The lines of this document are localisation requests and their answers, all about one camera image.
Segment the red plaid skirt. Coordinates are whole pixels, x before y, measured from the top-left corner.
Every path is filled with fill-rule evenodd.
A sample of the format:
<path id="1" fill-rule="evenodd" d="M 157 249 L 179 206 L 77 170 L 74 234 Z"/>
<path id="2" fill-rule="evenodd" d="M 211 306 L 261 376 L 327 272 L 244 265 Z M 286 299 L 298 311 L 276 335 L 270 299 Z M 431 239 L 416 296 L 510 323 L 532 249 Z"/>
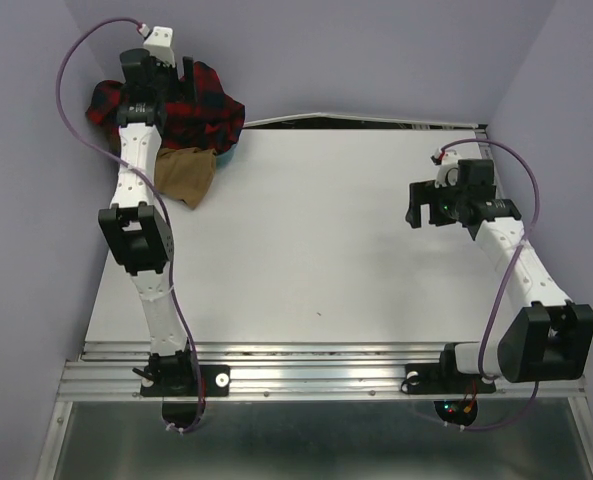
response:
<path id="1" fill-rule="evenodd" d="M 162 146 L 179 150 L 197 148 L 222 155 L 239 141 L 245 122 L 245 106 L 225 93 L 220 78 L 204 62 L 193 64 L 196 100 L 166 104 L 167 119 Z M 117 134 L 115 122 L 122 83 L 103 80 L 92 93 L 87 120 L 104 130 L 108 137 Z"/>

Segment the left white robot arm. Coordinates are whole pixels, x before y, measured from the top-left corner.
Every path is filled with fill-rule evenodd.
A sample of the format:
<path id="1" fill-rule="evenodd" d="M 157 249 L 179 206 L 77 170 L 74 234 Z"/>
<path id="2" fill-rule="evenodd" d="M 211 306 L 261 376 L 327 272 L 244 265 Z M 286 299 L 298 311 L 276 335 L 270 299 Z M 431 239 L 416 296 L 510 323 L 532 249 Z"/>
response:
<path id="1" fill-rule="evenodd" d="M 120 168 L 110 205 L 99 211 L 98 222 L 115 262 L 138 292 L 149 330 L 147 364 L 134 371 L 142 395 L 194 395 L 199 371 L 169 278 L 173 234 L 152 190 L 173 70 L 144 48 L 122 52 L 120 62 L 125 77 L 116 112 Z"/>

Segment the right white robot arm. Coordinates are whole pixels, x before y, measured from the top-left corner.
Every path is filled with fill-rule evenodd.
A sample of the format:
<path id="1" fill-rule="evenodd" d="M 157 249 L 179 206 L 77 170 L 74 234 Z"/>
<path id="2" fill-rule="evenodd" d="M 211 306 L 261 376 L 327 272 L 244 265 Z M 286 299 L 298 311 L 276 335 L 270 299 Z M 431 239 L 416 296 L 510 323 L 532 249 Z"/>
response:
<path id="1" fill-rule="evenodd" d="M 496 195 L 494 164 L 448 150 L 433 160 L 433 180 L 409 187 L 406 221 L 422 224 L 422 206 L 436 227 L 459 224 L 501 276 L 501 295 L 514 319 L 499 338 L 445 346 L 436 366 L 439 384 L 458 390 L 472 375 L 510 383 L 568 381 L 584 372 L 593 337 L 593 309 L 555 282 L 526 236 L 515 204 Z"/>

